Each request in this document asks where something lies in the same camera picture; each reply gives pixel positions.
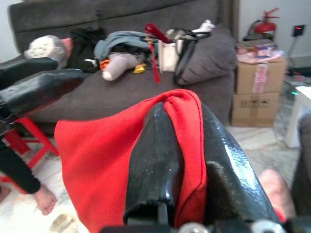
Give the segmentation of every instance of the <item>red fire extinguisher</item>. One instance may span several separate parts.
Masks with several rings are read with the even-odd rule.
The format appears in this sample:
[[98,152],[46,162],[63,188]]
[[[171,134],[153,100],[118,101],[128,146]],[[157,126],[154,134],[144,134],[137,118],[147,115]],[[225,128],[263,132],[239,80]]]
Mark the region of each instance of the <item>red fire extinguisher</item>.
[[247,40],[258,40],[258,39],[271,39],[274,40],[276,33],[276,24],[269,22],[271,18],[279,18],[276,16],[270,16],[270,14],[279,10],[279,8],[275,8],[272,11],[264,11],[263,12],[263,20],[256,20],[250,26],[247,35],[243,38],[243,41]]
[[264,34],[264,37],[271,35],[272,39],[274,40],[275,33],[276,33],[276,24],[269,22],[270,18],[279,18],[276,16],[270,16],[270,14],[274,13],[275,11],[279,10],[279,8],[275,8],[272,11],[263,12],[263,22],[257,25],[254,29],[255,33],[257,34]]

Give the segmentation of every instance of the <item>cardboard box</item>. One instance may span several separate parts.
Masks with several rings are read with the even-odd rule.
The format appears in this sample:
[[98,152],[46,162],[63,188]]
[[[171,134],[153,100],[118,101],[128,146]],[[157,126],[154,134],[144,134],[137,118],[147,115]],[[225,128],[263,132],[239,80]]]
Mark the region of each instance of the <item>cardboard box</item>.
[[284,58],[268,64],[238,63],[236,94],[262,94],[280,92],[287,62]]
[[278,111],[278,97],[279,93],[234,95],[232,126],[273,126]]

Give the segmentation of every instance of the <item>black handbag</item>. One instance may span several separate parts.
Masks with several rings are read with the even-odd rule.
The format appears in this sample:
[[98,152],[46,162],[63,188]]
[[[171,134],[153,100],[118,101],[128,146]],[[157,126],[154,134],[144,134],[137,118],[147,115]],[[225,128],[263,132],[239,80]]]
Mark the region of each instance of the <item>black handbag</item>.
[[181,49],[181,52],[179,54],[179,59],[175,68],[175,73],[173,75],[173,81],[178,84],[178,80],[181,78],[182,74],[184,73],[185,68],[187,67],[187,64],[192,57],[192,54],[194,52],[194,48],[196,43],[204,38],[210,37],[210,32],[192,32],[190,30],[185,29],[179,29],[183,30],[185,33],[185,36],[182,37],[183,39],[183,47]]

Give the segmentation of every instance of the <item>black backpack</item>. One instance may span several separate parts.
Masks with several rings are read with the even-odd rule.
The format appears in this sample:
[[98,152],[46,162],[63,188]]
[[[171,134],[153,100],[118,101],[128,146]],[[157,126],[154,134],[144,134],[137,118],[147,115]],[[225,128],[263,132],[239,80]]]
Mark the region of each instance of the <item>black backpack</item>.
[[94,60],[94,49],[99,40],[106,38],[103,28],[77,28],[70,31],[73,40],[73,49],[68,60],[67,68],[81,69],[83,72],[95,73],[99,70],[99,65],[94,66],[92,62],[85,59]]

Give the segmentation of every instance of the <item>gray pillow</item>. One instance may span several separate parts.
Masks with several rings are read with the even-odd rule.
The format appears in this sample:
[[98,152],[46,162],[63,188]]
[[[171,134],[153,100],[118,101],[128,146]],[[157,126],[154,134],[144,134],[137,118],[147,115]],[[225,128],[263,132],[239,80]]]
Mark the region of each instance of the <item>gray pillow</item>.
[[222,24],[216,25],[211,36],[196,44],[183,74],[177,83],[188,85],[224,76],[236,67],[235,41]]

